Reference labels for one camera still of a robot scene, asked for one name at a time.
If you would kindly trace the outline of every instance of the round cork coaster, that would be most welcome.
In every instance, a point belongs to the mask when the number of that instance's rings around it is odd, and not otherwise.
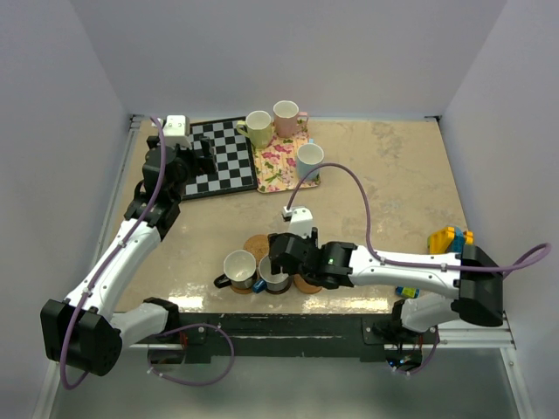
[[[319,292],[322,287],[310,285],[305,279],[303,279],[300,275],[295,275],[294,279],[295,286],[299,288],[299,291],[305,294],[316,294]]]
[[[256,265],[258,266],[260,260],[262,260],[264,256],[267,256],[270,251],[268,236],[266,234],[257,234],[256,236],[252,236],[245,242],[243,249],[252,253],[256,259]]]
[[[242,289],[237,288],[236,286],[233,286],[233,285],[229,285],[229,287],[233,290],[233,292],[236,292],[237,294],[250,294],[250,293],[252,293],[252,287],[247,288],[246,290],[242,290]]]

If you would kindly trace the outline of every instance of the black and white chessboard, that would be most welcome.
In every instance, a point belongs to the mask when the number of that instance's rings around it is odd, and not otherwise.
[[[189,139],[197,153],[202,153],[201,138],[212,140],[217,173],[197,176],[187,183],[183,200],[232,194],[258,187],[250,140],[235,129],[239,120],[245,118],[214,120],[190,125]]]

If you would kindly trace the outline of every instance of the white wall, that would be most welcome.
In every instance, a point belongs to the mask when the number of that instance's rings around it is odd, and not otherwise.
[[[506,0],[71,0],[136,113],[441,114]]]
[[[121,103],[66,0],[0,12],[1,417],[30,417],[39,312],[86,274],[121,158]]]
[[[559,237],[559,3],[509,0],[442,119],[468,226],[499,263]],[[558,417],[557,250],[507,278],[536,417]]]

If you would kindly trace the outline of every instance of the mug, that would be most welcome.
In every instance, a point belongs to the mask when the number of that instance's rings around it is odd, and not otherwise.
[[[256,259],[249,251],[234,251],[224,260],[224,274],[214,279],[217,288],[234,286],[239,290],[247,290],[256,281]]]
[[[289,138],[299,131],[299,117],[307,117],[303,122],[303,127],[308,123],[308,113],[299,112],[299,107],[291,100],[280,100],[273,106],[273,121],[276,126],[276,133],[283,138]]]
[[[250,112],[246,120],[237,122],[237,131],[248,137],[255,148],[266,148],[272,141],[272,117],[266,111]]]
[[[303,144],[297,150],[297,175],[299,179],[305,177],[310,171],[324,161],[324,150],[321,146],[309,142]],[[320,170],[315,170],[306,181],[313,181],[319,175]]]
[[[272,293],[280,293],[282,291],[287,291],[287,288],[291,285],[291,280],[289,275],[286,273],[278,273],[272,275],[272,265],[270,264],[270,258],[264,256],[259,263],[260,279],[252,286],[252,290],[256,293],[268,290]]]

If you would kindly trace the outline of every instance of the yellow mug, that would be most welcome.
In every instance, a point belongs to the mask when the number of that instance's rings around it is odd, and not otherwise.
[[[250,112],[245,121],[237,122],[237,131],[248,137],[255,148],[266,148],[272,141],[272,117],[266,111]]]

